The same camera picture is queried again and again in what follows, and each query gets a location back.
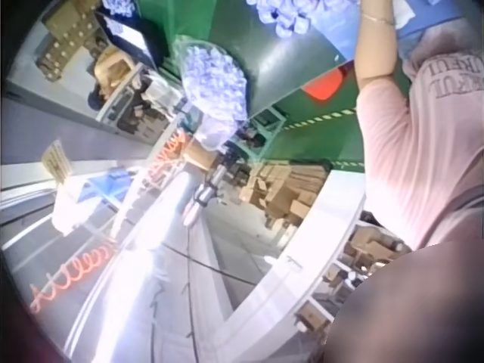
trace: green panel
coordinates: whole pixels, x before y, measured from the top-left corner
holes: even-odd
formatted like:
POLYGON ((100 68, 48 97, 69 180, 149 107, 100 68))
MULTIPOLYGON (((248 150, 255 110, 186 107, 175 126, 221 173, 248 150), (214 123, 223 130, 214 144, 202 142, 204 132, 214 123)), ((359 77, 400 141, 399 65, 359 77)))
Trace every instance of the green panel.
POLYGON ((363 140, 358 120, 355 116, 345 116, 281 132, 266 158, 363 162, 363 140))
POLYGON ((351 72, 344 79, 337 93, 327 101, 315 100, 300 89, 276 103, 276 107, 289 115, 288 125, 290 125, 312 117, 353 108, 356 106, 357 96, 358 87, 355 74, 351 72))
MULTIPOLYGON (((408 94, 410 82, 399 65, 396 80, 404 95, 408 94)), ((355 74, 349 73, 341 88, 328 101, 316 101, 304 91, 296 91, 276 107, 286 113, 288 125, 302 125, 282 131, 274 140, 266 154, 267 159, 276 160, 337 160, 344 163, 363 163, 363 138, 356 115, 343 115, 339 118, 315 121, 315 117, 331 115, 333 112, 352 109, 356 105, 358 87, 355 74)), ((346 166, 338 169, 351 169, 346 166)))
POLYGON ((213 16, 209 40, 223 47, 249 79, 249 114, 255 116, 340 66, 343 56, 312 27, 303 36, 281 39, 274 24, 263 24, 244 0, 221 0, 213 16))
POLYGON ((137 0, 141 17, 163 30, 169 44, 177 35, 207 40, 218 0, 137 0))

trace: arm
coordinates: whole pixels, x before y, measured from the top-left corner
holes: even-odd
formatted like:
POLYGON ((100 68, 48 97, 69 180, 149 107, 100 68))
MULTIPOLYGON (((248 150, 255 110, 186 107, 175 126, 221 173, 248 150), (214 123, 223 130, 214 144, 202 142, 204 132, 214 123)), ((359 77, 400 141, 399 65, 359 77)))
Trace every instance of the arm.
POLYGON ((392 79, 397 61, 396 29, 392 0, 361 0, 361 12, 378 20, 360 16, 355 71, 360 91, 371 81, 392 79))

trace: orange coil hose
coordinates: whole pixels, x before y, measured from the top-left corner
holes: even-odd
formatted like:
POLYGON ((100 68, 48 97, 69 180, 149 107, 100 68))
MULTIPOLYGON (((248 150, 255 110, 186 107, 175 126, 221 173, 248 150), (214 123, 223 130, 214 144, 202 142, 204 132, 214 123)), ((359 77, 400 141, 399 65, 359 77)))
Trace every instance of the orange coil hose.
POLYGON ((148 172, 148 175, 152 180, 157 180, 157 177, 160 176, 160 170, 165 165, 165 162, 172 159, 171 156, 178 150, 179 146, 186 141, 187 138, 184 132, 177 132, 172 135, 163 149, 156 156, 156 161, 148 172))
POLYGON ((111 245, 104 245, 94 248, 88 253, 83 253, 82 258, 74 257, 72 261, 67 264, 60 265, 57 272, 64 276, 62 280, 65 282, 59 283, 50 274, 45 274, 48 279, 47 286, 50 287, 50 294, 43 293, 34 284, 30 285, 32 289, 33 301, 30 304, 30 311, 33 314, 38 314, 42 309, 41 301, 52 301, 56 298, 59 290, 67 290, 73 282, 80 281, 93 269, 103 265, 114 255, 114 248, 111 245))

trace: stacked cardboard boxes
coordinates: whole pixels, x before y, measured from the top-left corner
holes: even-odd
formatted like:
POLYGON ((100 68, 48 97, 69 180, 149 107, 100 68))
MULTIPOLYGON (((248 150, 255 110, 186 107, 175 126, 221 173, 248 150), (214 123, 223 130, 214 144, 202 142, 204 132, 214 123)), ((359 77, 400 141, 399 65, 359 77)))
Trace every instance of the stacked cardboard boxes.
POLYGON ((323 166, 259 164, 252 168, 239 198, 264 210, 268 219, 300 225, 326 178, 323 166))
POLYGON ((73 55, 99 28, 91 10, 92 6, 90 2, 86 12, 81 12, 76 4, 65 1, 42 19, 54 38, 36 61, 37 67, 47 80, 55 82, 61 78, 65 66, 73 55))

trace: computer monitor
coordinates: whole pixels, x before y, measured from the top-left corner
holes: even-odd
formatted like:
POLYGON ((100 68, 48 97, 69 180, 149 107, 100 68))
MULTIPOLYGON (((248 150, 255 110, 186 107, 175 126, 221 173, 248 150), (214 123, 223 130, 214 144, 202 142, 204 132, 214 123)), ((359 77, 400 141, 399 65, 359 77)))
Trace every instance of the computer monitor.
POLYGON ((156 69, 169 56, 166 37, 149 20, 137 14, 131 18, 111 15, 103 6, 96 10, 95 16, 111 43, 133 59, 156 69))

